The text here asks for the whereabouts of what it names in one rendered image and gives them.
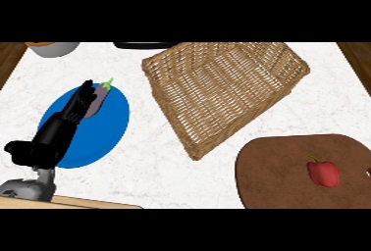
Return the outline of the black flat object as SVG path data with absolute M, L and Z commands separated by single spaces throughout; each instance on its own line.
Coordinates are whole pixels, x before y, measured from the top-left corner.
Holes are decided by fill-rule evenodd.
M 179 44 L 179 42 L 114 42 L 114 46 L 119 49 L 168 49 Z

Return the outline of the brown wooden cutting board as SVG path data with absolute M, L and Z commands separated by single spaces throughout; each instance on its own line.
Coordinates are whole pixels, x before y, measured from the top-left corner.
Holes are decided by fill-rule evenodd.
M 329 161 L 338 187 L 313 184 L 307 163 Z M 261 137 L 236 158 L 238 193 L 248 209 L 371 209 L 371 149 L 341 134 Z

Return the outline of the red bell pepper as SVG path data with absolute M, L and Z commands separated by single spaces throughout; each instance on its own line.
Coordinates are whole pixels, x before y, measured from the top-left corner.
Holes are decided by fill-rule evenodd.
M 309 155 L 312 162 L 307 163 L 307 172 L 312 182 L 326 188 L 338 186 L 338 169 L 332 162 L 321 161 L 313 155 Z

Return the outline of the blue oval plate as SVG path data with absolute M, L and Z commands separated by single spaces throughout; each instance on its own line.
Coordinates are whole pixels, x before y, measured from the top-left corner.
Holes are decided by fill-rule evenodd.
M 112 87 L 94 116 L 81 121 L 69 148 L 56 167 L 74 169 L 93 164 L 114 149 L 128 124 L 128 103 Z

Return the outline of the brown wicker basket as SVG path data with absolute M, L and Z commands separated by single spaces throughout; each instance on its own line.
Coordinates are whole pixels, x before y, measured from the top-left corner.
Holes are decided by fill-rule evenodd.
M 310 68 L 282 42 L 183 42 L 142 61 L 142 71 L 196 161 L 289 94 Z

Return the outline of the grey bowl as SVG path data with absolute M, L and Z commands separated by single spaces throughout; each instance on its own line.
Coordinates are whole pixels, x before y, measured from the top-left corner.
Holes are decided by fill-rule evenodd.
M 32 51 L 44 58 L 56 58 L 69 54 L 78 47 L 78 42 L 26 42 Z

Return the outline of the purple eggplant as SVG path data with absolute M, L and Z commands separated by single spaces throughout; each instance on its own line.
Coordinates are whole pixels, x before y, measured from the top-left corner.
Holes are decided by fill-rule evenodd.
M 90 108 L 87 110 L 86 118 L 91 118 L 100 110 L 106 96 L 111 92 L 111 82 L 112 82 L 112 79 L 102 82 L 96 88 L 96 91 L 94 91 L 96 99 L 91 102 Z

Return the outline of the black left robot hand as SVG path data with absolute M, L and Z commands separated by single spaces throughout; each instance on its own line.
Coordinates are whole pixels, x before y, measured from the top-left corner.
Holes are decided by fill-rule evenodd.
M 77 126 L 96 100 L 93 82 L 86 80 L 60 112 L 43 123 L 31 141 L 15 140 L 4 146 L 12 162 L 37 169 L 53 169 L 66 153 Z

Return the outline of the pale wooden board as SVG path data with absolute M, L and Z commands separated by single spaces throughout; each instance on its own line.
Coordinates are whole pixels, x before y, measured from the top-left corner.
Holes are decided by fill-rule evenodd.
M 71 209 L 71 208 L 91 208 L 91 209 L 140 209 L 140 206 L 118 204 L 105 201 L 87 200 L 65 196 L 54 196 L 50 202 L 41 202 L 28 199 L 10 198 L 0 196 L 0 209 L 12 208 L 35 208 L 35 209 Z

